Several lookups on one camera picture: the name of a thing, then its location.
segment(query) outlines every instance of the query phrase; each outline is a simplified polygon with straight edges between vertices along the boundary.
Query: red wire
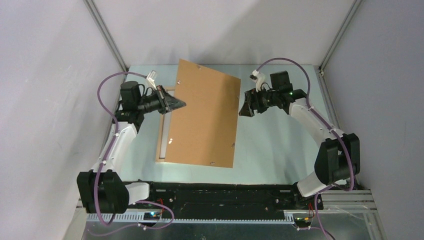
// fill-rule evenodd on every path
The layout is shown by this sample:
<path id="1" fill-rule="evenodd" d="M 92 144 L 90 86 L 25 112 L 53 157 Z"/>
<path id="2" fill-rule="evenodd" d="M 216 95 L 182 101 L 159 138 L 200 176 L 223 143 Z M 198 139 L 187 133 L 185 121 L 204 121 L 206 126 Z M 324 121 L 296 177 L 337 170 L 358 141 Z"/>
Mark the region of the red wire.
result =
<path id="1" fill-rule="evenodd" d="M 159 198 L 159 202 L 160 202 L 160 204 L 164 204 L 164 201 L 162 200 L 162 198 Z M 160 211 L 160 214 L 163 214 L 164 213 L 164 211 L 165 211 L 165 209 L 162 207 L 162 211 Z"/>
<path id="2" fill-rule="evenodd" d="M 315 217 L 314 207 L 312 206 L 311 203 L 309 203 L 309 215 L 311 215 L 311 211 L 312 211 L 313 216 L 311 216 L 310 218 L 313 218 L 313 217 Z"/>

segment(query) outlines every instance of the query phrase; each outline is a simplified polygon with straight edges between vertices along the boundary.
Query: white connector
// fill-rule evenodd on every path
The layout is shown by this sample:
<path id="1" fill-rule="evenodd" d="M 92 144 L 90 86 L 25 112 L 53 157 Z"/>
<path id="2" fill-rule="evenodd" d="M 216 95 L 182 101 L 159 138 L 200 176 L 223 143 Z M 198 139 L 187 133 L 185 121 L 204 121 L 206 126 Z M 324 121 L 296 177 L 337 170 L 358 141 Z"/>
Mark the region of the white connector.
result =
<path id="1" fill-rule="evenodd" d="M 256 83 L 256 92 L 259 92 L 267 77 L 262 72 L 256 71 L 256 69 L 253 70 L 252 75 L 256 77 L 256 79 L 253 79 L 253 82 Z"/>
<path id="2" fill-rule="evenodd" d="M 158 74 L 156 73 L 155 70 L 152 70 L 148 75 L 147 75 L 147 84 L 149 85 L 149 87 L 151 87 L 152 89 L 156 90 L 156 84 L 155 84 L 155 79 L 158 76 Z"/>

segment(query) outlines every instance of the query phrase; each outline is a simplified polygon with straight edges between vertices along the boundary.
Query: light blue table surface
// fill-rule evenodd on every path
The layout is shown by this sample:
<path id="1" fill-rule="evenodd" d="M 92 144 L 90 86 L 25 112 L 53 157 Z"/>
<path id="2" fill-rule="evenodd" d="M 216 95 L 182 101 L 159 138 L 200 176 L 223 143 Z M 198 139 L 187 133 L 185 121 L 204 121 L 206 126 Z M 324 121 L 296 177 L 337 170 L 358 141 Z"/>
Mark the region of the light blue table surface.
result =
<path id="1" fill-rule="evenodd" d="M 239 109 L 244 92 L 255 87 L 249 75 L 256 65 L 206 65 L 208 68 L 241 79 Z M 311 81 L 310 100 L 323 116 L 327 112 L 318 79 L 312 65 L 304 65 Z M 147 75 L 158 73 L 157 85 L 175 86 L 177 65 L 133 65 L 130 72 Z M 261 72 L 269 74 L 288 71 L 294 89 L 307 91 L 307 80 L 295 65 L 266 65 Z M 140 77 L 129 75 L 127 81 L 145 84 Z M 293 184 L 314 170 L 318 146 L 308 132 L 282 109 L 271 107 L 254 117 L 238 117 L 233 168 L 199 166 L 179 163 L 156 163 L 160 114 L 145 115 L 137 137 L 125 155 L 123 181 L 217 183 L 217 184 Z"/>

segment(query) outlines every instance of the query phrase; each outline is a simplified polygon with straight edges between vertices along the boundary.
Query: white wall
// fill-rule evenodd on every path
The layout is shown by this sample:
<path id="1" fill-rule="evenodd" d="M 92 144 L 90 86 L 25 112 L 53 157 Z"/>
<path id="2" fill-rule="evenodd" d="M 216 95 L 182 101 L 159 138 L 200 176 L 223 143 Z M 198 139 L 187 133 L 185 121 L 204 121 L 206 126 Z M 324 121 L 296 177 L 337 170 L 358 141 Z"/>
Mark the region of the white wall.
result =
<path id="1" fill-rule="evenodd" d="M 0 238 L 59 240 L 111 120 L 97 86 L 120 69 L 82 0 L 3 1 L 0 22 Z"/>
<path id="2" fill-rule="evenodd" d="M 128 65 L 319 65 L 354 0 L 95 1 Z"/>
<path id="3" fill-rule="evenodd" d="M 389 239 L 423 239 L 424 1 L 364 1 L 324 77 Z"/>

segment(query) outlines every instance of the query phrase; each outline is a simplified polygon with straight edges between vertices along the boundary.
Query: cardboard sheet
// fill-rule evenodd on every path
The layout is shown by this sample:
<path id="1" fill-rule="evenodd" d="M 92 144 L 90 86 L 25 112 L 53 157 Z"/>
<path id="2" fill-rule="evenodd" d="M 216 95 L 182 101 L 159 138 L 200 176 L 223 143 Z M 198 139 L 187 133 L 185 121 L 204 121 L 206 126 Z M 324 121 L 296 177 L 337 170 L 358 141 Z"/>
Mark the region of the cardboard sheet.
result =
<path id="1" fill-rule="evenodd" d="M 232 168 L 241 80 L 180 59 L 176 82 L 187 106 L 172 112 L 162 160 Z"/>

